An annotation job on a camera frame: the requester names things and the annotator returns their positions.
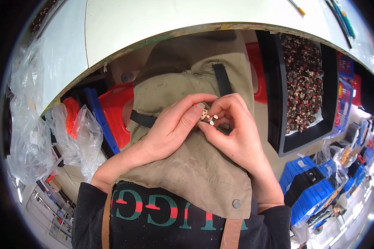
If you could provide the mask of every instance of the brown leather strap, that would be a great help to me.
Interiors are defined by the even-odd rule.
[[[110,249],[111,193],[108,194],[102,217],[102,249]],[[238,249],[242,220],[226,219],[220,249]]]
[[[102,216],[101,244],[102,249],[110,249],[110,218],[111,218],[111,194],[108,193],[104,206],[104,215]]]
[[[242,220],[226,219],[220,249],[237,249],[240,241]]]

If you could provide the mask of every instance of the canvas apron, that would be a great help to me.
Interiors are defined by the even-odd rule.
[[[204,32],[158,43],[134,82],[130,144],[143,138],[163,109],[188,94],[237,92],[253,116],[251,68],[240,31]],[[166,159],[120,176],[147,188],[161,187],[206,212],[226,218],[221,248],[237,248],[242,219],[251,211],[247,172],[194,128]],[[110,199],[103,217],[103,248],[109,247]]]

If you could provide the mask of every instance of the green pen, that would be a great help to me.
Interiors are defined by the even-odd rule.
[[[349,29],[350,32],[352,33],[352,37],[355,39],[355,38],[356,38],[356,35],[355,35],[354,32],[353,32],[352,25],[351,25],[351,23],[349,22],[348,17],[346,16],[345,11],[342,11],[341,13],[342,13],[342,15],[343,15],[343,17],[344,17],[344,21],[345,21],[345,23],[346,23],[346,26],[348,27],[348,29]]]

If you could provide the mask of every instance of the hand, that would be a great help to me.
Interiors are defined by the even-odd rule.
[[[198,127],[210,143],[250,172],[254,162],[260,162],[264,158],[264,153],[255,120],[244,100],[237,93],[221,97],[212,104],[208,112],[210,116],[215,114],[219,119],[215,121],[214,126],[198,122]],[[216,129],[221,124],[233,128],[228,136]]]
[[[216,99],[217,96],[206,93],[190,94],[164,109],[141,140],[141,147],[149,155],[149,161],[165,159],[183,144],[204,109],[203,104],[193,104],[213,102]]]

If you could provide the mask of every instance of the metal rivet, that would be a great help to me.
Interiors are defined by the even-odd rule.
[[[241,201],[239,199],[235,199],[233,201],[233,207],[234,208],[240,208],[241,207]]]

